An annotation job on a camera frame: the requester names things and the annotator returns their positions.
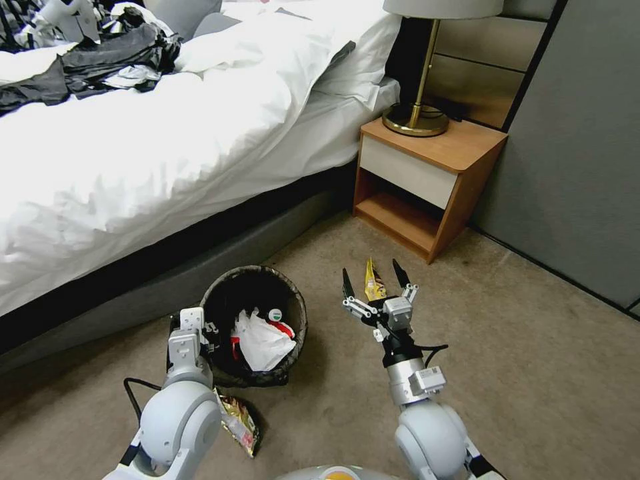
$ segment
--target snack wrapper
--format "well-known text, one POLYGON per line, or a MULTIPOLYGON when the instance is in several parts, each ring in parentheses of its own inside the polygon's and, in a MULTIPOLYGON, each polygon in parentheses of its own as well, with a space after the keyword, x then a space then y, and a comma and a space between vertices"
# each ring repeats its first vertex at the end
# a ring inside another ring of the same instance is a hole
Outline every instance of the snack wrapper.
POLYGON ((373 259, 367 260, 367 271, 365 273, 365 294, 369 301, 380 300, 387 297, 387 288, 382 282, 380 275, 375 270, 373 259))
POLYGON ((222 426, 242 446, 247 455, 254 458, 262 435, 247 406, 240 399, 220 395, 215 388, 213 392, 220 406, 222 426))

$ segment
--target wooden nightstand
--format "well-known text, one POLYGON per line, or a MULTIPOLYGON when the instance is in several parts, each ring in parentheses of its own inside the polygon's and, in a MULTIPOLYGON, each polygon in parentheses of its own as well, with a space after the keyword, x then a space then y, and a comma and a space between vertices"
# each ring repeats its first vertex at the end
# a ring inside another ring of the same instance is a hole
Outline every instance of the wooden nightstand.
POLYGON ((426 258, 465 228, 507 135, 470 122, 432 138, 361 129, 353 214, 426 258))

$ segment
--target nightstand drawer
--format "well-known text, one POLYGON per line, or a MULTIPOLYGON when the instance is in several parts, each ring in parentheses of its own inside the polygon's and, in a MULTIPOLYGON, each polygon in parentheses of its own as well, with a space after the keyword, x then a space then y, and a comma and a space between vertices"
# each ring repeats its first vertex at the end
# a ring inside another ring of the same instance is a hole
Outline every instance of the nightstand drawer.
POLYGON ((393 149, 366 135, 362 138, 360 168, 442 209, 447 208, 447 202, 457 178, 457 175, 393 149))

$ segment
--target beige carpet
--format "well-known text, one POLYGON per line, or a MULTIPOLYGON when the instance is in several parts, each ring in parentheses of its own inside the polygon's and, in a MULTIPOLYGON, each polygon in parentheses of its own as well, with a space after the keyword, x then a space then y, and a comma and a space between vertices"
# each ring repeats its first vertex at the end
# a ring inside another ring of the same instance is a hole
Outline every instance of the beige carpet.
MULTIPOLYGON (((473 232, 426 266, 341 214, 269 261, 303 292, 310 330, 288 386, 241 392, 268 422, 262 450, 250 460, 222 434, 198 480, 330 462, 408 477, 381 347, 340 305, 342 267, 362 291, 369 255, 392 291, 392 257, 420 284, 417 340, 451 345, 442 400, 508 478, 638 478, 640 323, 473 232)), ((136 429, 122 378, 162 382, 166 340, 161 319, 0 377, 0 479, 113 469, 136 429)))

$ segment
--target lamp shade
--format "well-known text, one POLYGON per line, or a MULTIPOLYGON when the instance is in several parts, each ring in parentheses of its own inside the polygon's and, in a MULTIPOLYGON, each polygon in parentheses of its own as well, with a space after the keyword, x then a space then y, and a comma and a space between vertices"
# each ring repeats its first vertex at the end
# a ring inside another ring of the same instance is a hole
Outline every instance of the lamp shade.
POLYGON ((404 17, 472 19, 502 12, 504 0, 385 0, 384 9, 404 17))

